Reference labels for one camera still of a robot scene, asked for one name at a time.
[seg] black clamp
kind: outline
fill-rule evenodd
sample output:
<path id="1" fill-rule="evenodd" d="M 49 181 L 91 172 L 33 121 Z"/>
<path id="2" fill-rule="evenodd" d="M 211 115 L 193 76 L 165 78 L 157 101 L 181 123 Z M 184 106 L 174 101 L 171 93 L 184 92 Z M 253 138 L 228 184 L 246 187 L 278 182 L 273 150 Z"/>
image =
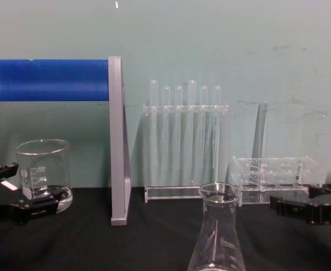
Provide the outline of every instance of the black clamp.
<path id="1" fill-rule="evenodd" d="M 3 179 L 16 175 L 18 167 L 17 163 L 0 165 L 0 221 L 24 225 L 29 220 L 56 214 L 62 189 L 52 191 L 42 198 L 28 199 L 20 189 L 9 189 L 6 186 Z"/>
<path id="2" fill-rule="evenodd" d="M 331 224 L 331 185 L 310 186 L 308 197 L 306 202 L 297 202 L 271 196 L 270 206 L 280 216 L 304 219 L 311 225 Z"/>

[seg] blue foam padding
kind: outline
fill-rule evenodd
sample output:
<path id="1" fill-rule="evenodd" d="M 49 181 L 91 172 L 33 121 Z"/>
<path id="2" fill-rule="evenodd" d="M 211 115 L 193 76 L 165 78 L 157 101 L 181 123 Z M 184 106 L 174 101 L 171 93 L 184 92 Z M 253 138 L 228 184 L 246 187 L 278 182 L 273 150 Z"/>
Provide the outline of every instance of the blue foam padding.
<path id="1" fill-rule="evenodd" d="M 107 60 L 0 59 L 0 102 L 109 101 Z"/>

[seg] black cloth surface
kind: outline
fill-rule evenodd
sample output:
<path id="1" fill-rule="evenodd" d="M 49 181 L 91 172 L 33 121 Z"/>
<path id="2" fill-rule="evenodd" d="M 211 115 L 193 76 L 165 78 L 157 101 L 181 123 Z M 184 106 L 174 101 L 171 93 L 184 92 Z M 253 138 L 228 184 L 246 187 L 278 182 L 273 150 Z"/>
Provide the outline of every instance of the black cloth surface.
<path id="1" fill-rule="evenodd" d="M 27 225 L 0 224 L 0 270 L 185 271 L 201 200 L 144 203 L 133 189 L 128 225 L 110 226 L 110 189 L 74 189 L 68 210 Z M 331 271 L 331 226 L 279 217 L 268 205 L 237 210 L 247 271 Z"/>

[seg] teal wall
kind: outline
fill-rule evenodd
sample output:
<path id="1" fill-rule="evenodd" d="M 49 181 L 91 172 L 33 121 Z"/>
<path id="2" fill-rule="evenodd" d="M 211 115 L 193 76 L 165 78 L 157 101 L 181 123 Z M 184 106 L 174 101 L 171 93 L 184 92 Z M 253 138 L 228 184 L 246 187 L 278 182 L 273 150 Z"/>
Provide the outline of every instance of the teal wall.
<path id="1" fill-rule="evenodd" d="M 1 0 L 0 58 L 123 57 L 134 185 L 148 83 L 220 85 L 230 155 L 249 157 L 269 102 L 266 156 L 309 154 L 331 169 L 331 1 Z M 91 129 L 81 129 L 91 123 Z M 0 162 L 38 137 L 70 141 L 73 186 L 105 186 L 107 103 L 0 103 Z"/>

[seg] wall stain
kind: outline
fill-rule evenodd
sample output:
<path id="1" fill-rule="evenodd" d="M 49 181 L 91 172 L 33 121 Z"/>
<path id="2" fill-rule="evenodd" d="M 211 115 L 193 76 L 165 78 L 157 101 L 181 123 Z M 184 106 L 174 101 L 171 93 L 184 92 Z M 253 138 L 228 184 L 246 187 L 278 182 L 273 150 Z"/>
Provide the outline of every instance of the wall stain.
<path id="1" fill-rule="evenodd" d="M 310 109 L 301 115 L 301 120 L 322 120 L 323 118 L 327 117 L 327 113 L 328 112 L 326 110 Z"/>
<path id="2" fill-rule="evenodd" d="M 238 100 L 237 102 L 242 103 L 246 106 L 252 106 L 252 105 L 255 105 L 255 104 L 259 104 L 259 102 L 250 102 L 250 101 L 247 101 L 247 100 Z"/>
<path id="3" fill-rule="evenodd" d="M 283 51 L 283 50 L 287 50 L 290 49 L 291 47 L 289 45 L 281 45 L 281 46 L 274 46 L 273 47 L 273 51 Z"/>
<path id="4" fill-rule="evenodd" d="M 290 101 L 291 104 L 304 104 L 303 100 L 297 99 L 295 97 L 291 97 Z"/>

